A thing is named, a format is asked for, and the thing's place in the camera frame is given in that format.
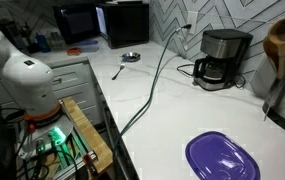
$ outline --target wall outlet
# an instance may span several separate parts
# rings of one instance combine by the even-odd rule
[[[191,29],[189,30],[190,34],[195,33],[195,26],[196,26],[197,19],[198,19],[198,12],[188,11],[188,18],[187,18],[186,23],[192,25]]]

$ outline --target white countertop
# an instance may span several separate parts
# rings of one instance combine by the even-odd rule
[[[99,44],[98,52],[81,56],[89,58],[122,130],[147,101],[163,48],[148,43],[110,50]],[[129,51],[140,53],[141,60],[127,63],[118,78],[111,80],[119,70],[119,56]],[[166,52],[152,105],[123,136],[140,179],[198,179],[186,160],[185,147],[207,131],[221,132],[245,149],[257,162],[261,179],[285,179],[285,130],[270,119],[263,121],[263,100],[237,88],[204,91],[176,70],[188,63]]]

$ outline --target metal bowl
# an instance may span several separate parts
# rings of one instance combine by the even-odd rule
[[[125,53],[121,56],[124,62],[135,62],[141,59],[141,55],[136,52]]]

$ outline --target wooden board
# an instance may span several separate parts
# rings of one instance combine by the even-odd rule
[[[98,174],[103,174],[113,162],[111,149],[71,97],[63,99],[63,102],[84,138],[97,154],[98,161],[95,162],[94,165]]]

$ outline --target cabinet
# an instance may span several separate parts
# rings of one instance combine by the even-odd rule
[[[54,64],[50,66],[54,74],[52,89],[55,97],[57,99],[72,97],[93,125],[103,122],[97,98],[99,94],[93,83],[94,75],[91,73],[87,58],[76,62],[68,60],[62,65],[60,63],[58,66]],[[3,108],[20,108],[18,97],[7,82],[0,80],[0,104]],[[13,111],[3,111],[3,117],[11,112]]]

